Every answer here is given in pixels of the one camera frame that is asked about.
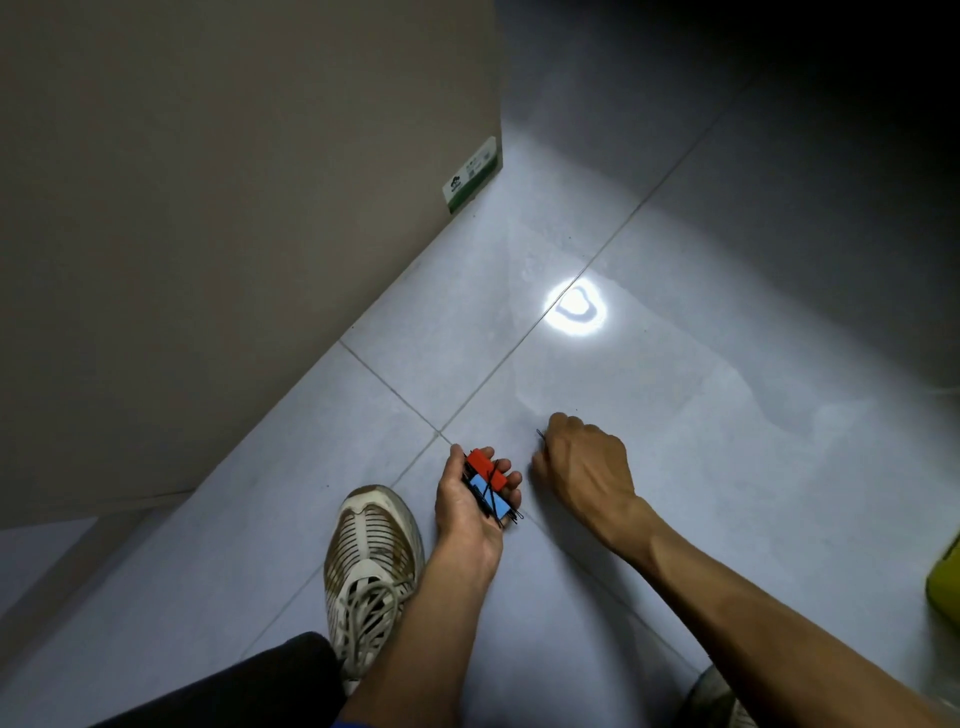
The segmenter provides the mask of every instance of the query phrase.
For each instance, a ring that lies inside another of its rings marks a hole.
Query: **hand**
[[[510,470],[511,463],[506,458],[493,460],[493,448],[483,448],[483,453],[501,473]],[[446,544],[465,546],[470,558],[479,559],[485,576],[493,579],[500,563],[500,554],[503,553],[503,529],[493,518],[480,511],[476,498],[464,484],[466,460],[459,445],[450,446],[450,457],[446,460],[444,474],[437,486],[437,548]],[[520,491],[517,488],[522,480],[520,473],[510,473],[507,475],[507,487],[500,493],[513,508],[520,507]]]
[[[609,547],[638,503],[619,439],[579,417],[550,417],[544,449],[534,454],[533,473],[577,520]]]

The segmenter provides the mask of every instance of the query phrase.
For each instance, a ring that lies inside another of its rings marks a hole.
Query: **forearm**
[[[341,712],[375,728],[452,725],[490,577],[473,554],[440,543],[420,587]]]
[[[645,501],[613,515],[601,539],[677,613],[760,725],[939,725],[918,695],[711,559]]]

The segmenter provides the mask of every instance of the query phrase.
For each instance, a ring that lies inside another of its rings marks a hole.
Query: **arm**
[[[670,528],[635,495],[615,437],[555,414],[534,472],[663,597],[760,725],[940,725],[914,692]]]
[[[486,449],[493,456],[491,448]],[[503,552],[503,533],[461,482],[464,452],[450,448],[437,487],[438,542],[417,593],[340,719],[375,728],[453,725],[484,597]],[[503,473],[509,460],[500,460]],[[520,473],[506,499],[520,504]]]

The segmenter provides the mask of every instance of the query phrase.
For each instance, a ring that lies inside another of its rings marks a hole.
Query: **person's left arm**
[[[493,449],[485,454],[492,458]],[[461,481],[464,460],[460,446],[452,446],[437,487],[437,547],[390,641],[340,713],[343,722],[456,723],[480,609],[503,552],[501,528],[480,513]],[[509,460],[497,463],[503,473],[510,467]],[[521,479],[520,473],[507,478],[506,499],[515,508]]]

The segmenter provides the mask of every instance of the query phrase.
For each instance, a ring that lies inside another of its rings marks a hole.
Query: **black pants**
[[[331,725],[347,702],[330,643],[306,632],[98,728]]]

